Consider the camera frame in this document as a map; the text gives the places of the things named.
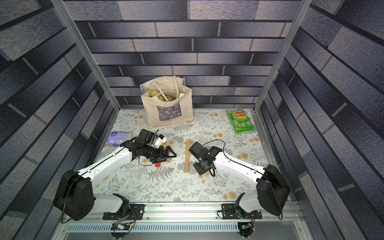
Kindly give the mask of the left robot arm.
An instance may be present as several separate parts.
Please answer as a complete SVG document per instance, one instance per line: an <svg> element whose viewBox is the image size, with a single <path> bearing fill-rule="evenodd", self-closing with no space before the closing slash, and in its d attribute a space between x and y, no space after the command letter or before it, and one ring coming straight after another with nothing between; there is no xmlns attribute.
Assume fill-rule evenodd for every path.
<svg viewBox="0 0 384 240"><path fill-rule="evenodd" d="M65 172L60 180L53 205L61 216L79 221L89 214L111 214L124 220L131 214L129 200L122 195L95 194L94 189L115 170L141 157L152 164L177 157L171 146L164 146L166 138L142 129L137 137L127 140L100 161L80 169Z"/></svg>

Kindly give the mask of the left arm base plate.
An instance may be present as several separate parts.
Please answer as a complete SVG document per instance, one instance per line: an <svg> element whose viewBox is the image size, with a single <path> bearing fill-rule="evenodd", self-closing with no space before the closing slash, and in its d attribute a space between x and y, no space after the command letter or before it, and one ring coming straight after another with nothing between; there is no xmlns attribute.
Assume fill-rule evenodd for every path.
<svg viewBox="0 0 384 240"><path fill-rule="evenodd" d="M104 213L103 220L127 221L142 220L145 210L144 204L122 205L116 213Z"/></svg>

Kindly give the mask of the wooden block bottom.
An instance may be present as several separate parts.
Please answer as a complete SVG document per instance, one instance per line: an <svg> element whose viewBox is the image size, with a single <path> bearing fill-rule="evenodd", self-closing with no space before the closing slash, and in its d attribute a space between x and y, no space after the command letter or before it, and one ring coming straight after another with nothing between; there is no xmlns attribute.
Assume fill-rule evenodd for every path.
<svg viewBox="0 0 384 240"><path fill-rule="evenodd" d="M190 161L190 151L189 149L186 149L186 159L185 159L186 165L189 165L189 161Z"/></svg>

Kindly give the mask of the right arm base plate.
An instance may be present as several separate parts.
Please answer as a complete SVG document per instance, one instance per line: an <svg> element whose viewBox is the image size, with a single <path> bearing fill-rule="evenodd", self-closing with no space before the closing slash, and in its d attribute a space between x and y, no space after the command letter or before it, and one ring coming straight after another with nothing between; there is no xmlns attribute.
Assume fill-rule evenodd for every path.
<svg viewBox="0 0 384 240"><path fill-rule="evenodd" d="M221 210L218 211L219 217L224 220L246 220L262 219L262 213L260 210L253 211L252 213L237 211L235 204L221 204Z"/></svg>

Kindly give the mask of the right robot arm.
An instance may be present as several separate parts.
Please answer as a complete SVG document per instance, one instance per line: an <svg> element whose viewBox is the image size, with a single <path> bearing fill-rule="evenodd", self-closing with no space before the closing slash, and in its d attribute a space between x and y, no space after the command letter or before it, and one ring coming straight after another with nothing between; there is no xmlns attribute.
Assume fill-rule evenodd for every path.
<svg viewBox="0 0 384 240"><path fill-rule="evenodd" d="M291 188L278 168L273 165L260 167L248 164L225 153L224 148L215 146L207 149L196 142L189 152L197 159L194 168L199 175L206 172L212 177L217 171L226 172L246 182L254 189L241 193L230 210L223 210L223 215L235 215L247 219L254 212L265 210L280 220Z"/></svg>

